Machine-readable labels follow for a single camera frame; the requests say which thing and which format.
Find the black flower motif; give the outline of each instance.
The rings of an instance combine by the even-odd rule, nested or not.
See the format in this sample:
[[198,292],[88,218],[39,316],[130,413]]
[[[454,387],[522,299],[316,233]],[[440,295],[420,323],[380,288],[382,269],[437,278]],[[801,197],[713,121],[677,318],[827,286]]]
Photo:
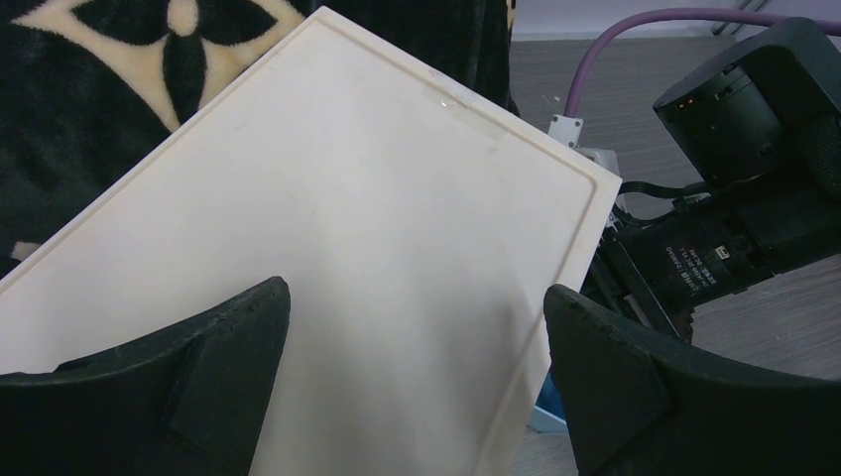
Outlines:
[[101,35],[134,46],[164,41],[164,81],[182,123],[199,106],[207,61],[202,41],[232,46],[276,23],[249,0],[91,0],[73,15]]

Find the gray floor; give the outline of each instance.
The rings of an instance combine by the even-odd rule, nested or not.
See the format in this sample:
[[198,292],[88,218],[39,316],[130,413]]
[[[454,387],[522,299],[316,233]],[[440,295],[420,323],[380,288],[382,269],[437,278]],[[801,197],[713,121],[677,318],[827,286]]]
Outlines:
[[[514,97],[525,120],[546,130],[562,112],[566,90],[588,42],[514,44]],[[652,112],[669,86],[730,45],[723,38],[625,40],[596,63],[581,103],[581,144],[615,150],[626,179],[682,185],[697,174]],[[630,200],[652,216],[667,203]],[[695,345],[725,357],[813,377],[841,378],[841,257],[762,283],[699,309]],[[565,436],[530,430],[512,474],[574,475]]]

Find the white board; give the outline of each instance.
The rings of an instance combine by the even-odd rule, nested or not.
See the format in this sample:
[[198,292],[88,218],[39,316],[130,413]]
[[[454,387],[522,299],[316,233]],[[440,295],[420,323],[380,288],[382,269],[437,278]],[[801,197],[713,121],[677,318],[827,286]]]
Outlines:
[[278,275],[252,474],[507,474],[619,182],[321,9],[0,283],[0,373]]

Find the white wall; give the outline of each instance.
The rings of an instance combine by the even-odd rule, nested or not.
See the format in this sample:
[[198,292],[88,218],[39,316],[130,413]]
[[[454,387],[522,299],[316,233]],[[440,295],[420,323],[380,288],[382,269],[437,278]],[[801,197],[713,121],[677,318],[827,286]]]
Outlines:
[[[841,0],[774,0],[763,12],[841,22]],[[736,34],[736,38],[744,40],[761,30],[761,27],[746,26]],[[841,39],[832,38],[831,40],[841,49]]]
[[[736,3],[736,0],[518,0],[514,35],[515,40],[590,39],[624,18],[649,10],[730,8]],[[664,22],[640,26],[626,36],[709,34],[710,24],[706,22]]]

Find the black blanket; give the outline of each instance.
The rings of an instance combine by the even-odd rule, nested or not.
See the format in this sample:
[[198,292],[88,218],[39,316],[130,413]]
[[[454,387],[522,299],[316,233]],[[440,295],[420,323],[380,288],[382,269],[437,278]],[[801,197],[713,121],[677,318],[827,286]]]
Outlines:
[[514,1],[0,2],[0,266],[32,253],[322,5],[516,113]]

